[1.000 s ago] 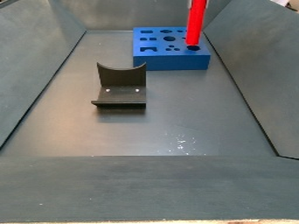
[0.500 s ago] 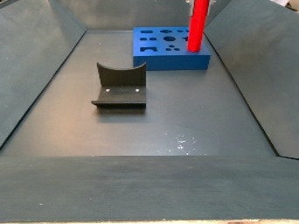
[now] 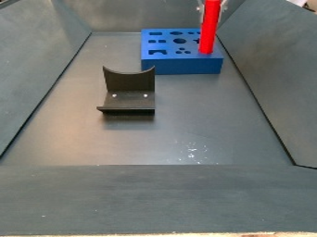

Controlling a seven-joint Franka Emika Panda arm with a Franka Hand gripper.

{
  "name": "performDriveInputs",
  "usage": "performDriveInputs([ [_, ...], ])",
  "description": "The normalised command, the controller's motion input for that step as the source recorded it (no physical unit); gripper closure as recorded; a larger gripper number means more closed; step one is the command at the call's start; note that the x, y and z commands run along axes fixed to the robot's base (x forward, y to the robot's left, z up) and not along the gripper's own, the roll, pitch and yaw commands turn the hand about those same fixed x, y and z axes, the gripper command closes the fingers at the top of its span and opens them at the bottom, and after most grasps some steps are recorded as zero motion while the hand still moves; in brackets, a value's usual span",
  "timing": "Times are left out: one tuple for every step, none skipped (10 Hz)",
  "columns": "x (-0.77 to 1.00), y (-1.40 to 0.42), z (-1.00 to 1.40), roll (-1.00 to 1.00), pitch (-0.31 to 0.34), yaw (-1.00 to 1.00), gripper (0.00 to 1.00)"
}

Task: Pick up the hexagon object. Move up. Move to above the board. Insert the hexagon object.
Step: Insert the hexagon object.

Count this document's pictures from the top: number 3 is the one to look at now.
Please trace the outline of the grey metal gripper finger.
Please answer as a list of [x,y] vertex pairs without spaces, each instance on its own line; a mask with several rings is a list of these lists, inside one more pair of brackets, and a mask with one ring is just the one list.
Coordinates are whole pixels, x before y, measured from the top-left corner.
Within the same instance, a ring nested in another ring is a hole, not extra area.
[[205,19],[205,3],[202,0],[197,0],[197,11],[199,12],[199,22],[203,23],[203,19]]
[[221,12],[225,12],[227,10],[227,3],[229,3],[229,0],[222,0],[222,3],[221,3]]

